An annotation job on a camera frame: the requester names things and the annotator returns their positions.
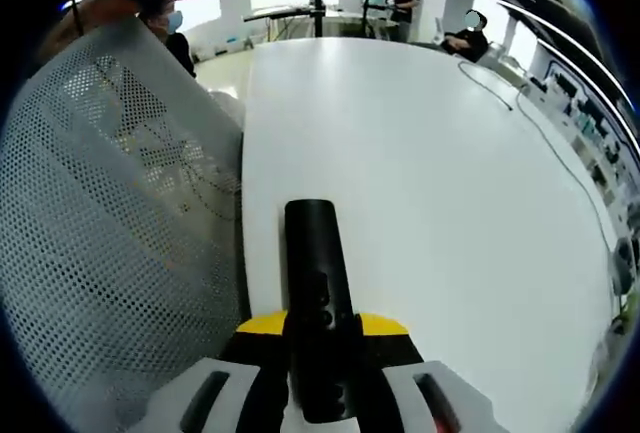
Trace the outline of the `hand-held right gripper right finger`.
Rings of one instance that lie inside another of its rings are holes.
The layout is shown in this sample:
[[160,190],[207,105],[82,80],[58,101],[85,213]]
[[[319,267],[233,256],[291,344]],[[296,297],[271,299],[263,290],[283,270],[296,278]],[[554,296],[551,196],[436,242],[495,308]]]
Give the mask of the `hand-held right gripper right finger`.
[[440,361],[425,361],[399,322],[361,313],[368,384],[363,432],[494,432],[491,401]]

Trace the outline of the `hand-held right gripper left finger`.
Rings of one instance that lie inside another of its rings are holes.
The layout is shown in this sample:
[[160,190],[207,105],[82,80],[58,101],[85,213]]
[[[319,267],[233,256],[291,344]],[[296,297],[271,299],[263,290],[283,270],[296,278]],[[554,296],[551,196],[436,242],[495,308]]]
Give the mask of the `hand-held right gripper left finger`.
[[216,358],[154,392],[145,432],[278,432],[289,401],[287,313],[242,323]]

